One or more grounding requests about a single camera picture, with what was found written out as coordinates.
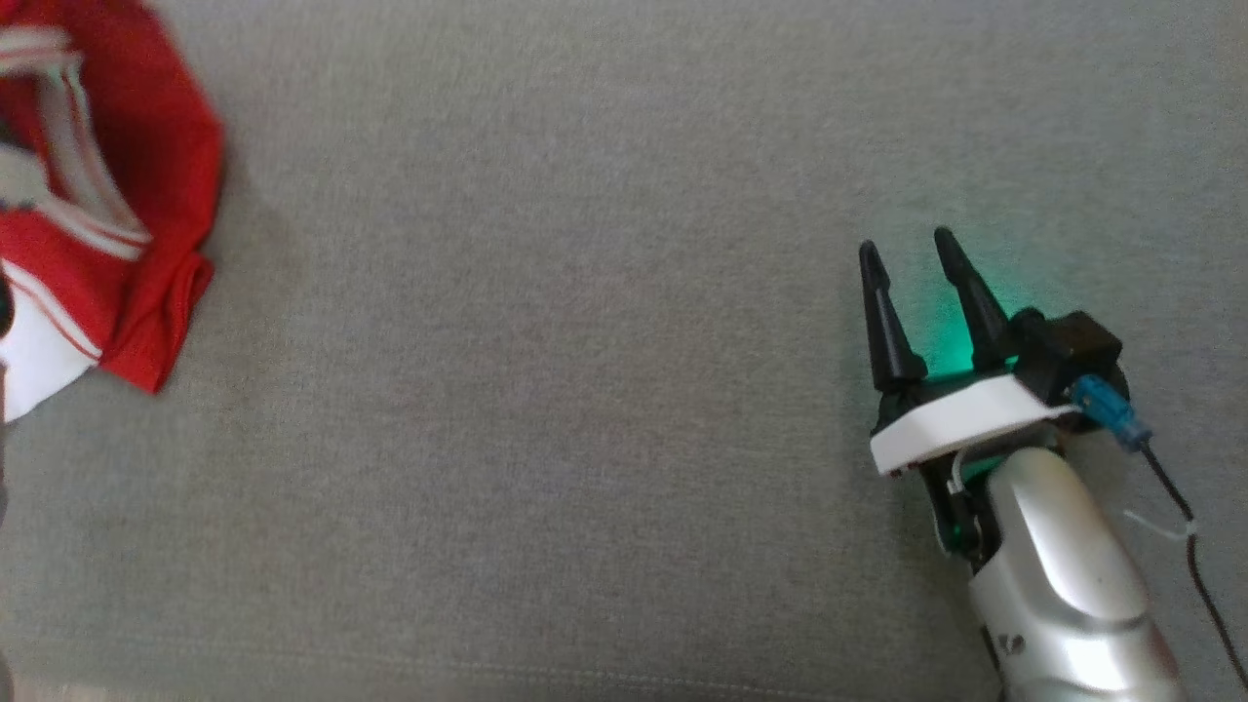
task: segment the seam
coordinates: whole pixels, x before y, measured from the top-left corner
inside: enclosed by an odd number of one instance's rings
[[[454,677],[479,678],[479,680],[504,680],[510,682],[533,683],[559,683],[577,687],[618,687],[643,691],[681,691],[695,693],[700,697],[714,697],[725,700],[758,700],[758,698],[784,698],[802,700],[809,702],[851,702],[847,697],[830,697],[826,695],[796,692],[789,690],[761,688],[745,685],[708,682],[700,680],[644,676],[633,673],[619,673],[602,670],[573,670],[544,666],[512,666],[503,663],[484,663],[468,661],[451,661],[442,658],[408,658],[402,656],[386,656],[379,653],[357,653],[342,651],[291,651],[257,643],[223,643],[207,642],[188,637],[158,636],[158,635],[119,635],[110,637],[84,636],[85,632],[71,627],[41,626],[30,630],[12,628],[10,637],[26,638],[31,641],[46,641],[70,646],[86,646],[89,642],[109,643],[130,648],[158,647],[166,651],[180,653],[225,653],[226,656],[246,655],[248,657],[265,657],[270,660],[290,661],[302,666],[336,667],[336,668],[371,668],[374,671],[401,672],[408,676],[441,673]]]

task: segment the white cable tie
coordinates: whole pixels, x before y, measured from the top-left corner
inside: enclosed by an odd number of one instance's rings
[[[1152,531],[1153,533],[1157,533],[1158,536],[1163,536],[1163,537],[1166,537],[1166,538],[1168,538],[1171,541],[1187,541],[1187,537],[1189,537],[1193,533],[1196,533],[1196,520],[1192,520],[1192,521],[1187,522],[1187,525],[1184,525],[1183,532],[1181,533],[1181,532],[1177,532],[1177,531],[1171,531],[1168,528],[1159,527],[1159,526],[1154,525],[1153,522],[1146,520],[1144,517],[1137,515],[1136,512],[1132,512],[1131,510],[1123,510],[1122,515],[1124,517],[1127,517],[1128,520],[1131,520],[1131,521],[1133,521],[1133,522],[1143,526],[1144,528]]]
[[[963,446],[958,448],[957,453],[953,455],[953,466],[952,470],[950,470],[950,480],[945,483],[950,495],[966,492],[966,485],[962,482],[962,461],[966,460],[966,450],[967,447]]]

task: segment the gray couch cushion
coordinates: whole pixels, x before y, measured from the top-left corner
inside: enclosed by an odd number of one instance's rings
[[[226,121],[167,391],[9,437],[19,671],[226,700],[991,700],[875,477],[855,249],[962,361],[930,235],[1126,341],[1248,640],[1244,16],[1103,0],[170,0]],[[1075,458],[1197,700],[1179,517]]]

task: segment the red cloth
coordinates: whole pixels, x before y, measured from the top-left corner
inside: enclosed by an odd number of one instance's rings
[[[100,366],[156,392],[212,277],[197,249],[216,210],[221,125],[155,14],[136,0],[0,0],[0,24],[69,34],[70,50],[82,56],[81,86],[107,174],[150,235],[135,261],[66,237],[64,222],[37,210],[9,212],[0,217],[0,256],[51,290],[102,351]],[[40,112],[35,79],[0,80],[0,116],[42,160],[52,192],[72,201]],[[112,236],[90,217],[86,226]]]

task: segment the robotic arm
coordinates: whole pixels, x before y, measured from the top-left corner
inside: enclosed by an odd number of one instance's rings
[[[1085,312],[1008,319],[952,232],[937,229],[936,249],[973,345],[971,371],[937,378],[910,347],[875,244],[860,250],[877,470],[922,478],[941,547],[970,566],[1006,698],[1187,700],[1139,571],[1062,456],[1066,436],[1106,426],[1153,460],[1124,400],[1122,342]]]

